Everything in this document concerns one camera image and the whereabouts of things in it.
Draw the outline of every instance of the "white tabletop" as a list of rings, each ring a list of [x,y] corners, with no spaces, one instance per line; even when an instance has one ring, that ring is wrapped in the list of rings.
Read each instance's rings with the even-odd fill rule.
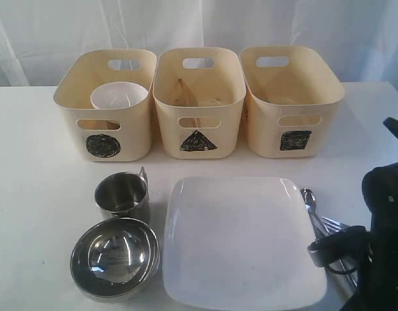
[[[282,176],[318,197],[320,213],[369,227],[360,190],[364,174],[398,161],[398,140],[382,125],[398,119],[398,92],[386,82],[345,83],[347,95],[323,150],[305,159],[265,159],[237,149],[219,160],[177,160],[159,139],[131,163],[84,161],[52,95],[55,87],[0,87],[0,310],[197,310],[174,302],[161,273],[135,299],[105,305],[85,298],[69,274],[81,234],[101,221],[93,200],[109,174],[146,168],[152,228],[163,239],[173,184],[185,176]],[[329,280],[326,296],[304,310],[338,310],[344,297]]]

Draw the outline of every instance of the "cream plastic bin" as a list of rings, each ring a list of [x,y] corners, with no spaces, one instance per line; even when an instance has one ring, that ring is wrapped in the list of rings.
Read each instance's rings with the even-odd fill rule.
[[[250,148],[263,157],[313,156],[345,93],[329,66],[300,46],[251,47],[240,61]]]
[[[204,66],[189,65],[195,61]],[[166,152],[178,159],[229,155],[245,94],[238,56],[230,50],[182,48],[162,54],[153,96]]]
[[[111,64],[117,60],[130,60],[134,66],[116,70]],[[55,91],[54,101],[61,107],[76,147],[86,159],[134,161],[148,153],[156,62],[156,55],[146,50],[98,50],[82,55],[66,74]],[[94,109],[92,91],[116,81],[143,86],[148,90],[147,98],[127,108]]]

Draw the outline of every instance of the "white curtain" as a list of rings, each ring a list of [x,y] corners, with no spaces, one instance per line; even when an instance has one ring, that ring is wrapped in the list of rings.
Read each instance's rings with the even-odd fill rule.
[[[398,89],[398,0],[0,0],[0,86],[55,86],[95,49],[272,44]]]

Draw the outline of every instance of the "metal bowl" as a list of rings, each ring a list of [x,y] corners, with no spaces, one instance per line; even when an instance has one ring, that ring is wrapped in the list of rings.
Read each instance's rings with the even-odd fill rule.
[[[138,294],[155,274],[159,243],[146,223],[105,220],[84,233],[71,254],[75,284],[91,299],[117,302]]]

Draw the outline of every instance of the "metal mug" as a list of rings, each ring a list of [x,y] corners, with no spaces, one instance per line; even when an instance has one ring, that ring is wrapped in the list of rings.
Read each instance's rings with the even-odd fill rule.
[[[148,183],[145,168],[139,174],[120,172],[108,176],[95,189],[95,203],[104,219],[130,217],[150,221]]]

